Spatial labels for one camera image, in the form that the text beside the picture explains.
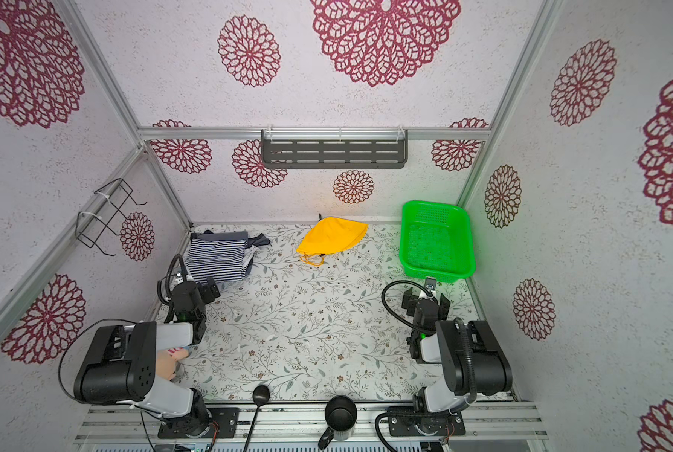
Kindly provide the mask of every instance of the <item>black ladle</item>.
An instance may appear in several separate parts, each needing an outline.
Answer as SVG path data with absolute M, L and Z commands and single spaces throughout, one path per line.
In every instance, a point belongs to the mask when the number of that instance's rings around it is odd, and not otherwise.
M 248 445 L 251 442 L 251 434 L 253 433 L 253 426 L 256 425 L 256 417 L 258 412 L 261 410 L 261 407 L 266 405 L 271 398 L 271 392 L 269 388 L 265 385 L 256 386 L 256 389 L 253 390 L 253 403 L 256 403 L 256 412 L 253 414 L 253 420 L 251 421 L 251 429 L 248 431 L 248 437 L 246 437 L 246 444 L 244 445 L 243 452 L 248 450 Z

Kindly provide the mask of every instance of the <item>black cup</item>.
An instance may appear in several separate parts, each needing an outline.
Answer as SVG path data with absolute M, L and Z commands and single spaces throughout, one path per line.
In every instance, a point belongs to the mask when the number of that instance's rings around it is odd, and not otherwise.
M 357 423 L 357 405 L 349 397 L 337 395 L 326 403 L 324 417 L 328 427 L 319 439 L 319 450 L 326 449 L 334 439 L 344 441 L 351 436 Z

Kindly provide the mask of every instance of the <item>green plastic basket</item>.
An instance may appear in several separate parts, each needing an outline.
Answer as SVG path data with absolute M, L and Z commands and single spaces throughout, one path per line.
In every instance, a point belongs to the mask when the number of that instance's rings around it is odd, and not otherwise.
M 401 209 L 399 260 L 412 278 L 452 284 L 475 273 L 469 215 L 455 205 L 409 201 Z

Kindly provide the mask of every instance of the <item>floor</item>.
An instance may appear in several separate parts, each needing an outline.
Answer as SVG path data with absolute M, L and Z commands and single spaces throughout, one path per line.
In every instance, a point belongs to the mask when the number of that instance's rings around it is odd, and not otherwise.
M 321 267 L 299 261 L 296 247 L 313 225 L 212 225 L 196 231 L 264 233 L 271 245 L 254 258 L 251 275 L 227 283 L 207 305 L 208 330 L 181 361 L 174 381 L 200 389 L 208 401 L 248 401 L 257 385 L 272 400 L 408 400 L 441 378 L 440 365 L 409 358 L 409 329 L 380 301 L 382 288 L 404 279 L 399 225 L 370 225 L 358 246 L 327 256 Z M 401 312 L 401 290 L 390 293 Z M 450 318 L 476 320 L 464 281 L 440 284 Z M 166 311 L 159 312 L 159 319 Z M 511 400 L 507 393 L 489 399 Z

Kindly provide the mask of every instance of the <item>striped shirt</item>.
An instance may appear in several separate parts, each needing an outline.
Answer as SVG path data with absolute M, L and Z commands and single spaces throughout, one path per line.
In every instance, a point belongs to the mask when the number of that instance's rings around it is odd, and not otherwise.
M 245 240 L 191 241 L 186 266 L 197 283 L 206 283 L 208 276 L 215 282 L 241 281 L 246 276 L 244 266 Z

